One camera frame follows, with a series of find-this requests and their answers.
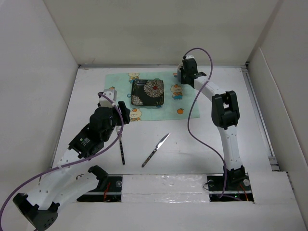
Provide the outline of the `purple cup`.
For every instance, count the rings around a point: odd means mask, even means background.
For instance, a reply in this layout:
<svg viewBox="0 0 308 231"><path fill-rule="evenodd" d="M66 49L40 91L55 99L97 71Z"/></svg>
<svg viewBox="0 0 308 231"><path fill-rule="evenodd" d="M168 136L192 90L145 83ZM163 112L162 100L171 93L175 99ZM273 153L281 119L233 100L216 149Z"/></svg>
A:
<svg viewBox="0 0 308 231"><path fill-rule="evenodd" d="M183 68L183 64L179 64L177 67L177 80L178 82L181 82L181 70Z"/></svg>

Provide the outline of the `silver fork with patterned handle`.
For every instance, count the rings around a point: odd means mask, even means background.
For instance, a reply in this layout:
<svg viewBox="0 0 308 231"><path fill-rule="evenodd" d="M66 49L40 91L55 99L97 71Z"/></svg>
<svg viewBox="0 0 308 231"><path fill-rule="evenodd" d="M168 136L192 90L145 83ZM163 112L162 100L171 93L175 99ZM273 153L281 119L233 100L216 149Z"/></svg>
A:
<svg viewBox="0 0 308 231"><path fill-rule="evenodd" d="M121 131L121 126L116 126L116 132L117 135L119 136L119 147L120 147L120 152L121 152L121 159L122 159L122 164L125 165L125 157L124 157L124 151L123 151L123 144L122 144L122 135L120 135Z"/></svg>

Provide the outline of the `green cartoon print cloth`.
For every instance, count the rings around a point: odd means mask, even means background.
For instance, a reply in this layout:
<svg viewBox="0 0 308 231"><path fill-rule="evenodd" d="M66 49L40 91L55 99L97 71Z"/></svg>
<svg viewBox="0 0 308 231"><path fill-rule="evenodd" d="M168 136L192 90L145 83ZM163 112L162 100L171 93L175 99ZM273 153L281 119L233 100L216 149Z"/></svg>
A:
<svg viewBox="0 0 308 231"><path fill-rule="evenodd" d="M165 99L161 107L135 106L131 104L131 88L135 79L160 79L164 82ZM174 72L132 72L108 74L105 88L114 87L117 101L123 101L129 109L131 122L187 119L196 93L188 85L182 85Z"/></svg>

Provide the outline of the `black floral rectangular plate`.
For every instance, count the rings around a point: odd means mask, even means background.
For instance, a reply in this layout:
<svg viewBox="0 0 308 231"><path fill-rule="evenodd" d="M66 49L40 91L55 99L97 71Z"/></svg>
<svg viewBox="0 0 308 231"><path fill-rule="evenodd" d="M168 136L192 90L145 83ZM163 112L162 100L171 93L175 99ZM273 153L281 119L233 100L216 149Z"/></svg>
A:
<svg viewBox="0 0 308 231"><path fill-rule="evenodd" d="M160 79L135 79L131 88L131 104L135 106L156 106L164 104L164 82Z"/></svg>

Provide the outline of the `knife with patterned handle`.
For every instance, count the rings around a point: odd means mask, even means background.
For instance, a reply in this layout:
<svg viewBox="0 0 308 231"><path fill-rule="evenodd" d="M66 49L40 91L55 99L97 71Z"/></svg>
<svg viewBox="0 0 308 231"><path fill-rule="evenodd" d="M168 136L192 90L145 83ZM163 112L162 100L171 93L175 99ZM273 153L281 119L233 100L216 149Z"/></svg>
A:
<svg viewBox="0 0 308 231"><path fill-rule="evenodd" d="M150 159L154 156L157 150L162 146L162 144L166 141L166 139L170 136L170 133L166 134L155 146L154 150L150 153L150 155L146 158L146 160L142 163L141 167L145 167Z"/></svg>

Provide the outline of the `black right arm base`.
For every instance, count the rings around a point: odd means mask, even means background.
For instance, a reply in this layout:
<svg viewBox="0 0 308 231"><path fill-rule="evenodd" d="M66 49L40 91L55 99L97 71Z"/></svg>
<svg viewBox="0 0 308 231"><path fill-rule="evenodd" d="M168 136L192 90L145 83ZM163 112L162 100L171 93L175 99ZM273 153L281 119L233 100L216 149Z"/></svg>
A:
<svg viewBox="0 0 308 231"><path fill-rule="evenodd" d="M208 191L210 202L254 202L251 183L249 176L236 183L227 182L225 191L220 197L224 189L223 175L208 175L203 189Z"/></svg>

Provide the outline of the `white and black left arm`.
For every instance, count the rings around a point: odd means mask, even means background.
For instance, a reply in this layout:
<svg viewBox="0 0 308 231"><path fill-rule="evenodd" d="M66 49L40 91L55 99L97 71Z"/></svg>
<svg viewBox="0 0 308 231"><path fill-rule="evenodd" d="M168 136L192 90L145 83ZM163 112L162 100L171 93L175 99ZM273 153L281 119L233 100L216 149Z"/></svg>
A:
<svg viewBox="0 0 308 231"><path fill-rule="evenodd" d="M98 107L89 123L72 139L57 170L47 173L27 193L17 193L13 202L36 230L47 230L57 219L60 209L83 194L106 188L109 175L98 165L79 173L83 161L104 148L116 126L128 124L129 109L123 101L118 105Z"/></svg>

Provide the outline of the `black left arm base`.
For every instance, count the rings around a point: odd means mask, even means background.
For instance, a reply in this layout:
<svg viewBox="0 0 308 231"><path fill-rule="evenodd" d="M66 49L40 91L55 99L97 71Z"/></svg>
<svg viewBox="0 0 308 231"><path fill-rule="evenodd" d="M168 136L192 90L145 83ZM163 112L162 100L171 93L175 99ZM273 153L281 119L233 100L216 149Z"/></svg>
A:
<svg viewBox="0 0 308 231"><path fill-rule="evenodd" d="M122 175L110 175L106 181L100 181L97 188L77 198L77 201L103 203L121 202L122 186Z"/></svg>

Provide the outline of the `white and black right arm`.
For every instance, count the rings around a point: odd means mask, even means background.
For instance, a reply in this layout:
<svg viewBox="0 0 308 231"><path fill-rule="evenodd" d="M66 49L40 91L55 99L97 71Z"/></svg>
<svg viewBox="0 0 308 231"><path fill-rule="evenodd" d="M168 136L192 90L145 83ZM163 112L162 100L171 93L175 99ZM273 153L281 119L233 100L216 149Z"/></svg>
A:
<svg viewBox="0 0 308 231"><path fill-rule="evenodd" d="M222 89L210 80L210 75L199 72L192 55L183 57L182 64L178 66L177 78L181 84L198 90L196 96L203 94L211 101L211 119L218 128L223 147L223 155L220 155L224 170L221 191L234 189L246 177L237 141L240 111L236 93Z"/></svg>

